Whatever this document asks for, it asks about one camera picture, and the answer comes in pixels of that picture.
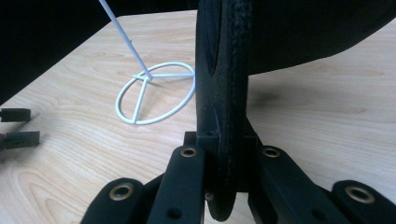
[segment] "white metal rod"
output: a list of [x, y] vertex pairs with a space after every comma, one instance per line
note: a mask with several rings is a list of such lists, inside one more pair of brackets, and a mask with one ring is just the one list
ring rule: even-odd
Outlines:
[[146, 87], [148, 85], [148, 80], [149, 79], [146, 77], [145, 81], [143, 82], [142, 89], [140, 89], [140, 95], [139, 98], [137, 99], [136, 108], [134, 110], [134, 116], [132, 117], [132, 123], [134, 124], [136, 124], [137, 115], [139, 115], [140, 106], [142, 105], [143, 95], [145, 94]]
[[126, 45], [128, 48], [131, 50], [132, 54], [136, 57], [137, 62], [140, 64], [142, 67], [143, 71], [145, 72], [146, 76], [148, 77], [148, 80], [152, 80], [151, 73], [143, 63], [142, 59], [140, 58], [139, 54], [137, 53], [136, 49], [134, 49], [134, 45], [132, 45], [132, 41], [128, 38], [128, 35], [125, 33], [125, 31], [122, 29], [119, 21], [117, 20], [116, 16], [114, 16], [113, 11], [111, 11], [110, 7], [108, 6], [106, 0], [99, 0], [100, 4], [102, 5], [103, 9], [107, 13], [108, 17], [113, 21], [113, 23], [116, 25], [117, 30], [119, 30], [120, 35], [122, 36], [123, 40], [125, 41]]

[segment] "black mount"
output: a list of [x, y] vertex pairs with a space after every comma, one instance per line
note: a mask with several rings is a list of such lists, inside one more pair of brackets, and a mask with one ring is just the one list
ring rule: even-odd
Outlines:
[[[163, 175], [143, 185], [121, 178], [93, 200], [82, 223], [202, 223], [205, 180], [212, 169], [207, 152], [185, 133]], [[282, 149], [263, 146], [251, 127], [245, 134], [247, 157], [240, 192], [256, 223], [394, 223], [396, 206], [376, 190], [353, 180], [332, 192], [315, 185]]]

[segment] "black fabric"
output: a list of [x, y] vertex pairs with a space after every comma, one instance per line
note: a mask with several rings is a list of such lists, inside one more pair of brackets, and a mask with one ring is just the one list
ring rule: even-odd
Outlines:
[[255, 0], [251, 75], [349, 49], [392, 21], [395, 0]]

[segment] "brass grommet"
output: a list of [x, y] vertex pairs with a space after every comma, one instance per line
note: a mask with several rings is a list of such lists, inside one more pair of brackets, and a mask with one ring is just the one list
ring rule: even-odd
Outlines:
[[134, 185], [122, 183], [110, 191], [109, 197], [114, 201], [122, 201], [129, 198], [132, 194], [134, 194]]
[[183, 148], [180, 154], [184, 157], [194, 157], [197, 154], [197, 150], [193, 147]]
[[346, 187], [346, 194], [360, 203], [373, 203], [375, 201], [373, 194], [361, 187], [348, 186]]

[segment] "black plastic part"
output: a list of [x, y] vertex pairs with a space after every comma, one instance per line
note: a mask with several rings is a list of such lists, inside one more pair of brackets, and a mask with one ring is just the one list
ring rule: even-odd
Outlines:
[[30, 109], [3, 108], [0, 112], [1, 122], [23, 122], [30, 120]]
[[204, 219], [205, 152], [194, 146], [172, 154], [148, 223], [202, 223]]
[[259, 178], [256, 184], [262, 188], [258, 192], [265, 192], [276, 211], [277, 223], [349, 223], [286, 152], [264, 146], [258, 147], [254, 156]]
[[332, 199], [352, 223], [396, 223], [395, 204], [360, 182], [346, 180], [335, 183]]
[[35, 147], [40, 142], [40, 132], [7, 133], [0, 139], [0, 149]]
[[[110, 198], [110, 192], [117, 186], [130, 184], [133, 193], [126, 199], [115, 201]], [[146, 214], [143, 206], [144, 189], [142, 183], [134, 179], [121, 178], [108, 183], [88, 207], [82, 224], [108, 223], [145, 223]]]

